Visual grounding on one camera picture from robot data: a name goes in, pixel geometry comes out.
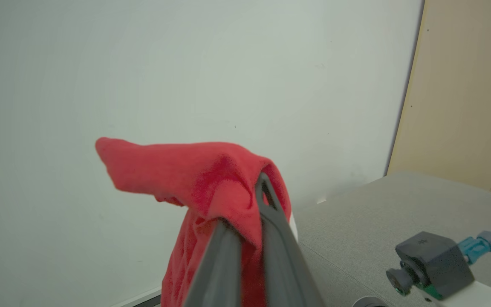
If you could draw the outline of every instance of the wall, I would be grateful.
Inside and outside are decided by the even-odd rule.
[[[0,307],[158,287],[185,210],[116,191],[100,136],[237,142],[295,206],[382,177],[420,1],[0,1]]]
[[[491,189],[491,1],[425,2],[394,171]]]

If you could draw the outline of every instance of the wooden panel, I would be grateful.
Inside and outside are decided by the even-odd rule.
[[[491,1],[425,2],[395,171],[491,188]]]

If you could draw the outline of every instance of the red cloth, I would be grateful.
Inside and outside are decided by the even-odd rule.
[[[224,142],[141,146],[100,138],[96,150],[117,189],[189,207],[162,280],[163,307],[183,305],[217,217],[226,218],[245,239],[242,306],[265,306],[261,221],[255,200],[261,171],[270,178],[288,220],[291,214],[283,178],[270,159]]]

